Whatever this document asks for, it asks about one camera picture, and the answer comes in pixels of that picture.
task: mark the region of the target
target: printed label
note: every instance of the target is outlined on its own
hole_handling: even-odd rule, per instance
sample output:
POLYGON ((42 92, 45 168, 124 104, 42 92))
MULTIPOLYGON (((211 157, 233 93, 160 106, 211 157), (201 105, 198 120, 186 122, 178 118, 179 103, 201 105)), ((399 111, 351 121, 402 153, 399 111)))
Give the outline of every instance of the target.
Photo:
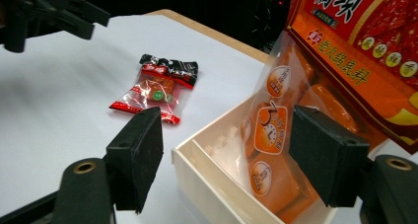
POLYGON ((251 187, 255 194, 263 196, 271 187, 271 168, 265 162, 257 162, 251 169, 251 187))
POLYGON ((278 66, 270 72, 267 78, 266 89, 271 97, 282 97, 289 88, 290 67, 278 66))
POLYGON ((142 70, 155 72, 155 73, 163 75, 163 74, 166 73, 167 67, 157 66, 157 65, 153 65, 153 64, 144 64, 142 66, 142 70))
POLYGON ((280 154, 286 138, 287 109, 277 107, 273 101, 270 105, 257 113, 254 146, 266 154, 280 154))

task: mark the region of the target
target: open cardboard box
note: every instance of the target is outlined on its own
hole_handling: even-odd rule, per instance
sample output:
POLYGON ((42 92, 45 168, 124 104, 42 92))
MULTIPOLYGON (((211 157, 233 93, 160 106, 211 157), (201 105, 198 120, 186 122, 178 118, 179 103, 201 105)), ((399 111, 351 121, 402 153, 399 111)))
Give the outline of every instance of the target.
MULTIPOLYGON (((251 101, 221 115, 172 151, 180 188, 211 223, 283 223, 206 152, 231 127, 240 127, 251 101)), ((336 210, 319 199, 293 223, 330 223, 336 210)))

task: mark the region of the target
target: dark background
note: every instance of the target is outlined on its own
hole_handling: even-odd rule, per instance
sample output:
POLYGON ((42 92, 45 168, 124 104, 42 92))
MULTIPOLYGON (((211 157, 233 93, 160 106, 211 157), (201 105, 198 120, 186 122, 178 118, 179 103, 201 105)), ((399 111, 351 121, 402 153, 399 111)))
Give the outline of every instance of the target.
MULTIPOLYGON (((170 9, 223 34, 268 51, 270 43, 277 39, 284 28, 290 0, 86 1, 110 12, 112 16, 140 15, 170 9)), ((49 28, 41 30, 42 34, 48 32, 49 28)))

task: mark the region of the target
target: plastic packaging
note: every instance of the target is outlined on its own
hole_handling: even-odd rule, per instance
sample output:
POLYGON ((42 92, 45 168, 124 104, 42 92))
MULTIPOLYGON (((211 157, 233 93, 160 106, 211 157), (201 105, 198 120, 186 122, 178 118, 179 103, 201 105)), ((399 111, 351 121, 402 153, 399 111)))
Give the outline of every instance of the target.
POLYGON ((135 85, 110 108, 137 113, 160 107, 163 121, 179 123, 177 105, 180 103, 180 93, 193 89, 197 80, 197 63, 167 60, 150 54, 142 55, 139 63, 141 70, 135 85))
POLYGON ((344 95, 283 32, 270 57, 269 71, 260 78, 244 116, 241 134, 253 195, 286 223, 298 218, 318 199, 309 180, 288 151, 292 146, 295 105, 321 110, 350 131, 363 136, 372 147, 386 136, 364 120, 344 95))

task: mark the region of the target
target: black clamp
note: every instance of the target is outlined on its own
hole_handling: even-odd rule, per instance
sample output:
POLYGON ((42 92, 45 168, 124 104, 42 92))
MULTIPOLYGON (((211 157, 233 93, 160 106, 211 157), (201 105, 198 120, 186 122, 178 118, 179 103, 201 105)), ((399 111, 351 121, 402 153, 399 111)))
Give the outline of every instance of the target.
POLYGON ((107 26, 110 13, 85 0, 6 0, 4 47, 25 50, 28 23, 48 24, 83 39, 90 39, 94 25, 107 26))
POLYGON ((68 166, 58 191, 3 217, 0 224, 116 223, 116 210, 140 213, 164 154, 159 107, 135 114, 105 156, 68 166))
POLYGON ((326 206, 352 207, 363 201, 363 224, 418 223, 418 165, 380 155, 324 113, 296 106, 289 153, 326 206))

